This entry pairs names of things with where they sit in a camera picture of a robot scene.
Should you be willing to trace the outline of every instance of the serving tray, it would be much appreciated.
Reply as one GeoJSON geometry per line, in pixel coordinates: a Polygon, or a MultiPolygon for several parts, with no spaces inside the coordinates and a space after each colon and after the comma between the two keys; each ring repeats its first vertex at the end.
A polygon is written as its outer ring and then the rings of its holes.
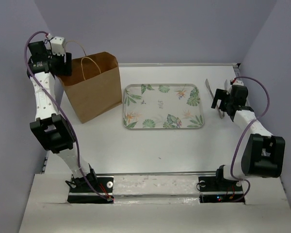
{"type": "Polygon", "coordinates": [[[198,129],[204,125],[193,84],[131,84],[124,91],[128,129],[198,129]]]}

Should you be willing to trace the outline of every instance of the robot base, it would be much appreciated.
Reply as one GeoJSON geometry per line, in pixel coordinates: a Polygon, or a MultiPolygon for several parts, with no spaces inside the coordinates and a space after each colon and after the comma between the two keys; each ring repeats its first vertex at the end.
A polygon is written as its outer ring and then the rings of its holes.
{"type": "MultiPolygon", "coordinates": [[[[113,192],[113,177],[100,177],[97,176],[98,183],[94,184],[92,182],[91,185],[92,187],[101,195],[105,196],[105,193],[101,189],[99,184],[102,184],[102,186],[105,188],[106,192],[108,195],[112,196],[113,192]]],[[[113,203],[113,200],[108,201],[106,199],[103,199],[99,197],[96,193],[94,193],[88,185],[83,185],[79,187],[70,187],[69,188],[69,195],[67,201],[69,203],[79,203],[79,204],[86,204],[86,203],[91,203],[91,204],[108,204],[108,203],[113,203]]]]}

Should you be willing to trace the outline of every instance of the white backdrop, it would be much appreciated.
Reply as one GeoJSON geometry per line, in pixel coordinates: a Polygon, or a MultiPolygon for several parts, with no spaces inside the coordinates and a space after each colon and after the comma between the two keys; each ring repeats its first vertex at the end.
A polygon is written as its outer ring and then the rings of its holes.
{"type": "MultiPolygon", "coordinates": [[[[276,0],[35,2],[54,34],[120,63],[239,63],[276,0]]],[[[82,56],[77,45],[68,49],[82,56]]]]}
{"type": "MultiPolygon", "coordinates": [[[[271,105],[261,122],[286,140],[282,178],[291,206],[291,0],[278,0],[241,65],[243,75],[258,78],[268,89],[271,105]]],[[[266,97],[253,82],[246,82],[257,114],[266,97]]]]}

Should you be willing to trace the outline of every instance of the cable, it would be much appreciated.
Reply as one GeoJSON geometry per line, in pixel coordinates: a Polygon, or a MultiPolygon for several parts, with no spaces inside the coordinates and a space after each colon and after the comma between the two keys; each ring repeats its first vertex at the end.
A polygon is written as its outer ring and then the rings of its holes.
{"type": "Polygon", "coordinates": [[[103,199],[107,199],[107,197],[101,195],[100,193],[98,193],[92,186],[91,184],[89,183],[89,181],[87,180],[84,172],[82,171],[82,168],[81,168],[81,162],[80,162],[80,147],[79,147],[79,142],[78,142],[78,139],[77,139],[77,135],[76,135],[76,132],[74,131],[73,127],[72,127],[72,124],[71,122],[69,121],[68,117],[66,116],[66,114],[64,113],[64,111],[61,109],[60,105],[56,102],[56,100],[50,95],[49,92],[47,92],[47,90],[42,86],[42,84],[37,80],[37,78],[35,77],[34,73],[32,72],[32,70],[30,69],[30,66],[28,64],[28,59],[27,59],[27,49],[28,49],[28,45],[29,43],[31,42],[31,40],[38,34],[45,34],[47,35],[48,33],[45,32],[45,31],[38,31],[34,34],[32,34],[29,39],[27,40],[26,44],[25,44],[25,49],[24,49],[24,60],[25,60],[25,64],[26,64],[26,68],[28,70],[28,72],[30,73],[31,77],[34,79],[34,81],[42,88],[42,90],[44,91],[44,93],[47,95],[47,97],[49,97],[49,99],[55,104],[55,106],[57,107],[57,109],[59,110],[59,112],[63,115],[63,117],[65,118],[65,120],[67,121],[69,127],[71,128],[71,131],[73,133],[73,136],[75,137],[76,139],[76,146],[77,146],[77,154],[78,154],[78,166],[79,166],[79,169],[80,169],[80,173],[82,174],[85,182],[87,183],[87,185],[90,187],[90,189],[96,193],[99,197],[103,198],[103,199]]]}
{"type": "Polygon", "coordinates": [[[51,52],[52,52],[52,55],[53,55],[52,44],[51,44],[51,42],[50,42],[50,40],[49,40],[49,39],[45,39],[45,40],[44,40],[44,44],[47,44],[47,43],[49,43],[50,50],[51,50],[51,52]]]}
{"type": "Polygon", "coordinates": [[[239,76],[239,77],[236,77],[236,78],[234,79],[233,83],[234,83],[237,79],[250,79],[250,80],[253,80],[253,81],[257,82],[257,83],[258,83],[258,84],[263,88],[263,90],[264,90],[264,92],[265,92],[265,94],[266,94],[267,105],[266,105],[266,108],[265,108],[264,112],[263,112],[260,116],[258,116],[255,120],[252,120],[252,121],[247,125],[247,127],[244,129],[244,131],[243,131],[243,133],[242,133],[242,135],[241,135],[241,137],[239,138],[239,141],[238,141],[238,143],[237,143],[237,146],[236,146],[236,149],[235,149],[235,152],[234,152],[234,156],[233,156],[233,159],[232,159],[232,163],[231,163],[230,173],[231,173],[231,177],[233,177],[234,179],[236,179],[236,180],[238,180],[238,181],[246,181],[246,182],[248,183],[248,188],[247,188],[246,192],[245,192],[245,193],[244,193],[240,198],[238,198],[238,199],[236,199],[236,200],[233,200],[232,202],[237,202],[237,201],[243,199],[243,198],[248,194],[248,192],[249,192],[249,190],[250,190],[250,187],[251,187],[251,184],[250,184],[250,182],[249,182],[247,179],[240,180],[240,179],[238,179],[237,177],[235,177],[234,174],[233,174],[233,168],[234,168],[235,160],[236,160],[237,153],[238,153],[239,147],[240,147],[240,145],[241,145],[241,142],[242,142],[242,140],[243,140],[245,134],[247,133],[248,129],[251,127],[251,125],[252,125],[255,121],[257,121],[258,119],[260,119],[261,117],[263,117],[263,116],[267,113],[267,111],[268,111],[268,109],[269,109],[269,107],[270,107],[270,96],[269,96],[269,94],[268,94],[268,91],[266,90],[266,87],[265,87],[265,86],[264,86],[264,85],[263,85],[259,80],[255,79],[255,78],[247,77],[247,76],[239,76]]]}

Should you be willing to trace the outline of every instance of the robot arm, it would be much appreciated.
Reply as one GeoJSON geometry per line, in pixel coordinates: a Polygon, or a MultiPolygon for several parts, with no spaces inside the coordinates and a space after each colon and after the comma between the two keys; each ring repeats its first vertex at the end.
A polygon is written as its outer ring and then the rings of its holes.
{"type": "Polygon", "coordinates": [[[217,89],[213,99],[212,108],[221,100],[219,109],[227,112],[231,120],[243,131],[249,124],[243,142],[238,150],[238,158],[235,161],[233,175],[231,165],[222,165],[217,170],[216,176],[219,182],[226,180],[243,180],[252,176],[279,177],[282,170],[285,140],[282,137],[273,136],[256,119],[251,107],[246,106],[248,90],[243,82],[236,80],[229,91],[217,89]]]}
{"type": "Polygon", "coordinates": [[[45,150],[50,150],[61,157],[71,169],[73,183],[67,182],[68,185],[86,184],[83,181],[80,168],[87,179],[95,184],[97,183],[97,177],[94,170],[81,157],[81,167],[78,166],[76,139],[67,121],[59,114],[57,107],[43,91],[45,89],[55,99],[54,76],[70,76],[72,72],[71,54],[65,53],[64,50],[65,39],[52,37],[50,34],[47,35],[47,38],[50,41],[51,50],[45,47],[43,41],[29,44],[32,55],[28,64],[36,79],[43,86],[43,88],[40,87],[34,78],[28,74],[34,87],[36,99],[35,121],[30,123],[30,129],[45,150]]]}

